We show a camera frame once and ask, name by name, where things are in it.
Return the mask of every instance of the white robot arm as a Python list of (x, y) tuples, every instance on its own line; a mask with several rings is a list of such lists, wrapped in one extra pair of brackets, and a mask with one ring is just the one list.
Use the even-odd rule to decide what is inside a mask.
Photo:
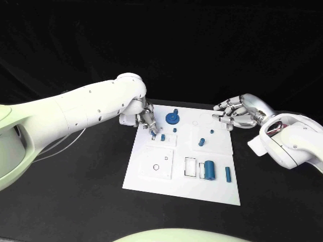
[(42, 100), (0, 105), (0, 190), (20, 177), (45, 147), (71, 133), (120, 115), (157, 134), (146, 85), (133, 73)]
[(323, 127), (316, 121), (303, 115), (277, 115), (251, 94), (228, 99), (214, 110), (222, 108), (224, 115), (214, 115), (215, 120), (244, 129), (261, 126), (260, 135), (248, 142), (258, 156), (269, 153), (287, 169), (308, 162), (323, 174)]

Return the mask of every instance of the blue object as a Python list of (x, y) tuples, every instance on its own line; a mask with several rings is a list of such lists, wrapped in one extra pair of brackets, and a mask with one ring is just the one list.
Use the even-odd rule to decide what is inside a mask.
[(214, 180), (215, 179), (214, 162), (211, 160), (205, 161), (205, 179), (207, 180)]
[(225, 176), (227, 176), (227, 182), (233, 182), (233, 177), (231, 177), (231, 168), (225, 167)]
[(178, 122), (179, 122), (178, 109), (175, 109), (173, 112), (170, 112), (170, 113), (166, 115), (166, 122), (168, 122), (170, 125), (178, 124)]
[(199, 140), (199, 146), (202, 146), (205, 144), (205, 138), (201, 138)]

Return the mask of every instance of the cable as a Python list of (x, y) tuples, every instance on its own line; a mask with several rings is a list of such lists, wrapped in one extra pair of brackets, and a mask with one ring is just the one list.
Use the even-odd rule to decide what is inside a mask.
[(54, 149), (61, 143), (62, 143), (62, 141), (68, 138), (68, 136), (69, 135), (67, 135), (62, 139), (61, 139), (61, 141), (49, 148), (49, 149), (46, 149), (46, 150), (43, 150), (41, 153), (39, 153), (39, 155), (42, 155), (45, 152), (48, 152), (51, 149)]
[(35, 160), (32, 163), (35, 163), (35, 162), (38, 162), (39, 160), (43, 160), (43, 159), (52, 157), (52, 156), (56, 155), (58, 153), (61, 153), (61, 152), (62, 152), (62, 151), (64, 151), (64, 150), (65, 150), (65, 149), (74, 144), (74, 142), (78, 140), (78, 138), (81, 137), (84, 131), (85, 131), (85, 129), (81, 131), (81, 133), (80, 133), (78, 137), (75, 138), (75, 140), (72, 141), (72, 143), (71, 143), (71, 144), (69, 144), (69, 145), (68, 145), (61, 151), (58, 151), (55, 154), (52, 154), (52, 155), (49, 155), (49, 156), (46, 156), (46, 157), (43, 157), (43, 158)]

